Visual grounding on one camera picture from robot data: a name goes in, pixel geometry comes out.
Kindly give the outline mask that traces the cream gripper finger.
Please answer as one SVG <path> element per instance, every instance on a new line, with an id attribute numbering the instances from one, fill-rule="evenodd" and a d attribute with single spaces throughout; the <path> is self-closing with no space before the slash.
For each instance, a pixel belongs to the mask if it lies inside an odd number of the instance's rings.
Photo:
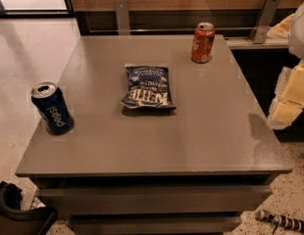
<path id="1" fill-rule="evenodd" d="M 283 130 L 301 115 L 304 110 L 304 61 L 293 69 L 284 67 L 279 74 L 269 115 L 268 127 Z"/>
<path id="2" fill-rule="evenodd" d="M 287 39 L 293 17 L 294 15 L 291 14 L 283 19 L 280 23 L 277 23 L 275 26 L 271 27 L 267 32 L 267 36 L 273 39 Z"/>

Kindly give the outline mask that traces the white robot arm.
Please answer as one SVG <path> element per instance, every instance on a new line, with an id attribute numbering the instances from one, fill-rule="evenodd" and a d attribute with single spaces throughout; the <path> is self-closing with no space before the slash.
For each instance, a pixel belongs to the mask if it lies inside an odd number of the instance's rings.
<path id="1" fill-rule="evenodd" d="M 282 130 L 291 126 L 304 109 L 304 2 L 294 14 L 272 27 L 267 36 L 287 39 L 289 53 L 300 59 L 293 69 L 282 68 L 269 108 L 268 127 Z"/>

